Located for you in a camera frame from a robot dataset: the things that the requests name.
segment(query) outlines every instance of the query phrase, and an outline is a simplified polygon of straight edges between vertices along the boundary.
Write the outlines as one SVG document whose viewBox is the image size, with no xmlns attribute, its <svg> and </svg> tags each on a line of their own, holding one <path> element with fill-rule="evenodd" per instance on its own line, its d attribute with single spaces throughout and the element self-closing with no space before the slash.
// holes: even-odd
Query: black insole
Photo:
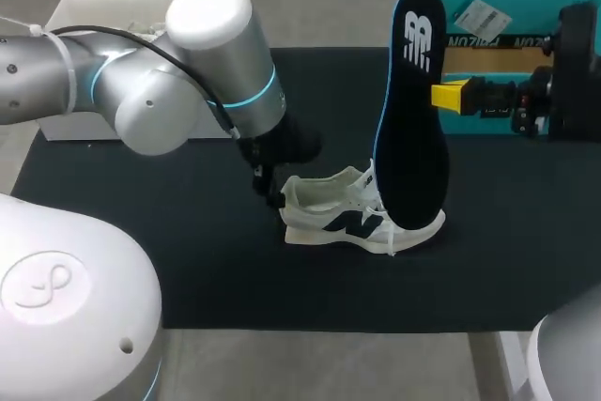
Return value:
<svg viewBox="0 0 601 401">
<path fill-rule="evenodd" d="M 441 0 L 398 1 L 374 161 L 384 207 L 406 229 L 432 223 L 447 193 L 449 154 L 431 105 L 431 86 L 442 77 L 445 36 Z"/>
</svg>

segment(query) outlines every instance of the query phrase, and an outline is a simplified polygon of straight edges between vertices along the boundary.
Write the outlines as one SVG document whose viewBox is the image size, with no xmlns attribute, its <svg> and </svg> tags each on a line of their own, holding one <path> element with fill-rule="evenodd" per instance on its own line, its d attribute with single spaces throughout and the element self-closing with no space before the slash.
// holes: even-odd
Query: shoe sole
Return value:
<svg viewBox="0 0 601 401">
<path fill-rule="evenodd" d="M 417 18 L 431 29 L 431 47 L 421 56 L 421 65 L 410 61 L 413 44 L 406 39 L 420 36 L 411 29 L 420 28 L 414 21 Z M 374 164 L 384 208 L 395 224 L 409 230 L 434 221 L 449 182 L 449 152 L 438 109 L 432 106 L 432 85 L 440 84 L 442 78 L 446 24 L 441 0 L 399 0 L 394 9 L 388 85 Z"/>
<path fill-rule="evenodd" d="M 408 234 L 415 234 L 415 237 L 403 240 L 393 248 L 393 253 L 412 248 L 434 237 L 444 224 L 446 215 L 440 211 L 434 222 L 420 230 L 409 230 Z M 323 244 L 332 244 L 346 242 L 361 246 L 365 251 L 372 254 L 388 254 L 390 249 L 388 243 L 376 243 L 367 239 L 360 239 L 354 235 L 348 235 L 344 230 L 338 232 L 326 232 L 323 230 L 302 230 L 295 227 L 288 227 L 285 231 L 285 242 L 288 244 L 302 244 L 306 246 L 318 246 Z"/>
</svg>

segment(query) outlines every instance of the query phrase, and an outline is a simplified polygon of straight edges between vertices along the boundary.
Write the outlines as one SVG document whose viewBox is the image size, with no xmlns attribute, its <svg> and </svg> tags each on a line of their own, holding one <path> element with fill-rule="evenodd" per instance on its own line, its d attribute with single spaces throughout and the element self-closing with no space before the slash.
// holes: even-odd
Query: black cable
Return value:
<svg viewBox="0 0 601 401">
<path fill-rule="evenodd" d="M 165 60 L 167 60 L 169 63 L 171 63 L 176 68 L 178 68 L 178 69 L 182 70 L 183 72 L 185 72 L 186 74 L 188 74 L 188 76 L 190 76 L 190 78 L 193 79 L 207 93 L 207 95 L 210 97 L 210 99 L 213 102 L 215 102 L 217 111 L 221 115 L 223 122 L 225 123 L 227 128 L 231 131 L 236 129 L 236 126 L 234 126 L 234 122 L 232 121 L 232 118 L 225 111 L 223 104 L 221 103 L 221 101 L 219 99 L 217 99 L 217 96 L 215 95 L 215 93 L 208 87 L 208 84 L 204 80 L 203 76 L 200 75 L 195 69 L 191 68 L 190 66 L 186 65 L 185 63 L 180 62 L 179 60 L 174 58 L 172 55 L 168 54 L 166 51 L 164 51 L 160 47 L 157 47 L 153 43 L 148 42 L 140 37 L 136 37 L 133 33 L 126 32 L 125 30 L 116 30 L 114 28 L 102 27 L 100 25 L 71 25 L 69 27 L 57 28 L 56 30 L 53 30 L 51 33 L 54 33 L 55 35 L 63 35 L 65 33 L 73 33 L 73 32 L 100 32 L 100 33 L 106 33 L 108 35 L 116 35 L 118 37 L 130 39 L 134 42 L 137 42 L 141 46 L 146 47 L 150 51 L 154 52 L 155 54 L 157 54 L 157 55 L 161 56 L 162 58 L 164 58 Z"/>
</svg>

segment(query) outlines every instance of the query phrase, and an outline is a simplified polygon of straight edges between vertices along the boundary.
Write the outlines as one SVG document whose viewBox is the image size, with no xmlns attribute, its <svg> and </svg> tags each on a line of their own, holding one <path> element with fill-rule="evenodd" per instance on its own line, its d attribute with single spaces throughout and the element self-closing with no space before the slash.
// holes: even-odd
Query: screw hole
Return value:
<svg viewBox="0 0 601 401">
<path fill-rule="evenodd" d="M 124 354 L 133 353 L 133 342 L 129 338 L 122 338 L 119 342 L 119 348 Z"/>
</svg>

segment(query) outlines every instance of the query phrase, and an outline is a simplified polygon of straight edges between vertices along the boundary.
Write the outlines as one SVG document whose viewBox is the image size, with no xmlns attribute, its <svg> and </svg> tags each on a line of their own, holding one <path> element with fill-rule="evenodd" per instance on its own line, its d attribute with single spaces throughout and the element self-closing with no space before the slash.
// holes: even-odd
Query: white sneaker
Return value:
<svg viewBox="0 0 601 401">
<path fill-rule="evenodd" d="M 394 255 L 433 237 L 445 220 L 441 210 L 423 229 L 395 225 L 382 206 L 373 162 L 365 173 L 349 166 L 327 178 L 292 176 L 282 193 L 280 214 L 287 225 L 285 242 L 291 244 L 346 241 L 370 253 Z"/>
</svg>

